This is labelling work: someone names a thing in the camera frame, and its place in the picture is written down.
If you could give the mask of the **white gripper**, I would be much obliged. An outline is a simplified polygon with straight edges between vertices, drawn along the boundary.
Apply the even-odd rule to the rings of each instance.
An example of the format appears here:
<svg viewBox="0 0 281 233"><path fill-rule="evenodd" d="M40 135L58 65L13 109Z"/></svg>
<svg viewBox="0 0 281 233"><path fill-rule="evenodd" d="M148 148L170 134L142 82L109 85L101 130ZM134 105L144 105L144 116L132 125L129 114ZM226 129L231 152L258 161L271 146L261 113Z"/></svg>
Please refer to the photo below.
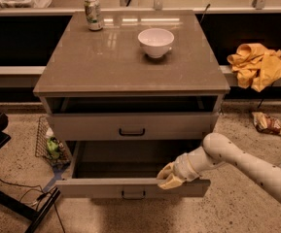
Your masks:
<svg viewBox="0 0 281 233"><path fill-rule="evenodd" d="M176 188L184 182L192 182L198 177L199 174L193 168L187 153L179 155L174 164L172 162L167 163L157 175L157 179L160 180L158 186L161 189Z"/></svg>

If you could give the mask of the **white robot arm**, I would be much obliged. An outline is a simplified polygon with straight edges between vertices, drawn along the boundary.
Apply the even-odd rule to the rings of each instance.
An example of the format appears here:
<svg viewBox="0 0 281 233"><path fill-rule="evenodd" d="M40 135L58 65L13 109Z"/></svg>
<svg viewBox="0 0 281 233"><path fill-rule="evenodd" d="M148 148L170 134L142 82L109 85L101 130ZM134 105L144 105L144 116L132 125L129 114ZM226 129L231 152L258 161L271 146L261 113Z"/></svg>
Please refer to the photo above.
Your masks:
<svg viewBox="0 0 281 233"><path fill-rule="evenodd" d="M185 152L158 173L158 186L172 189L199 178L208 170L230 164L281 203L281 168L241 150L220 133L206 135L199 148Z"/></svg>

